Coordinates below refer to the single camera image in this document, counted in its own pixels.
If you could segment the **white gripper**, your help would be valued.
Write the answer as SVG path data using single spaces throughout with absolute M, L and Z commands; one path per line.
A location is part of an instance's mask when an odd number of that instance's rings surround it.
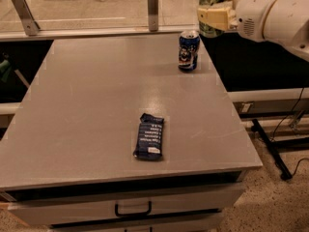
M 227 31 L 237 28 L 245 39 L 263 42 L 267 15 L 277 0 L 239 0 L 236 9 L 232 2 L 200 5 L 197 15 L 200 22 Z

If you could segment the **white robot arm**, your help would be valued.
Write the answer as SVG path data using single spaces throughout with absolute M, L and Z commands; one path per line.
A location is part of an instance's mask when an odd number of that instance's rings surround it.
M 279 44 L 309 61 L 309 0 L 228 0 L 201 5 L 197 15 L 214 29 L 234 28 L 245 39 Z

